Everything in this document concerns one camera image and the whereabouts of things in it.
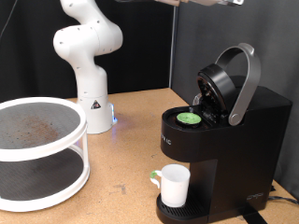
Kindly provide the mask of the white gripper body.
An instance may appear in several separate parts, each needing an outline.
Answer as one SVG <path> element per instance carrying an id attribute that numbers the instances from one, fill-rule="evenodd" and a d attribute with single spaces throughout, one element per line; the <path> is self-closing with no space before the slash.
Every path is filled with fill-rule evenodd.
<path id="1" fill-rule="evenodd" d="M 175 7 L 178 7 L 180 3 L 189 3 L 189 2 L 193 2 L 207 7 L 216 4 L 225 5 L 225 6 L 241 6 L 244 3 L 244 0 L 155 0 L 155 1 L 172 5 Z"/>

